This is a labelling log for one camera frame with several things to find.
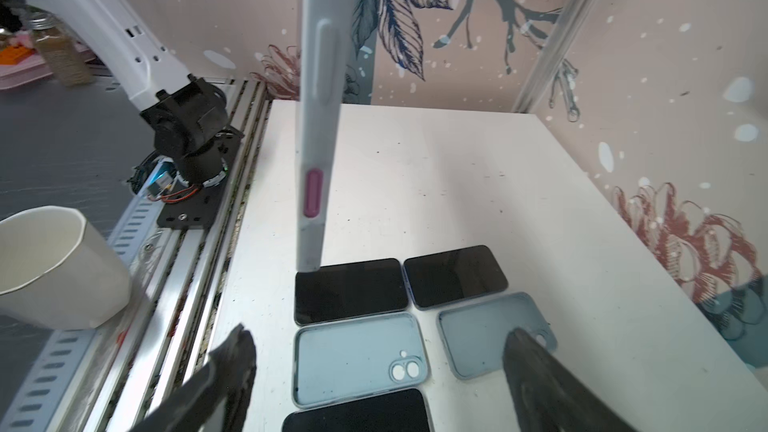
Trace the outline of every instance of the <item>smartphone screen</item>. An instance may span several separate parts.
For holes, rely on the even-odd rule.
[[[299,272],[295,299],[294,319],[298,325],[397,312],[408,307],[402,269],[394,258]]]
[[[397,430],[429,432],[424,397],[417,389],[295,412],[283,421],[283,432],[362,432]]]
[[[404,267],[419,308],[500,292],[508,285],[485,245],[409,258]]]

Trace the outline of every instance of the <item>glass jar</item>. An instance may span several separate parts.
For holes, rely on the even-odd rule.
[[[67,87],[93,80],[91,71],[74,48],[72,38],[56,27],[56,19],[47,12],[36,12],[29,17],[32,43],[51,67],[59,82]]]

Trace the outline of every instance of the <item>smartphone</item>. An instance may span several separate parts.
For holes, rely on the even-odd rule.
[[[344,404],[295,412],[283,432],[429,432],[424,397],[406,389]]]
[[[485,245],[409,258],[404,268],[418,308],[501,292],[508,286],[502,268]]]
[[[429,374],[416,318],[408,312],[302,327],[293,356],[300,408],[413,388]]]
[[[298,325],[398,312],[408,307],[402,268],[395,258],[299,272],[294,298],[293,319]]]

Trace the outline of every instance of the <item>white cup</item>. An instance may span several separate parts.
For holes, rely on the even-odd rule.
[[[130,298],[130,273],[76,208],[0,222],[0,312],[53,329],[95,328]]]

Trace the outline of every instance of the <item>jar lid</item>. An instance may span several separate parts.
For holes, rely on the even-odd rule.
[[[50,29],[56,25],[56,17],[48,12],[35,12],[29,16],[29,26],[33,30]]]

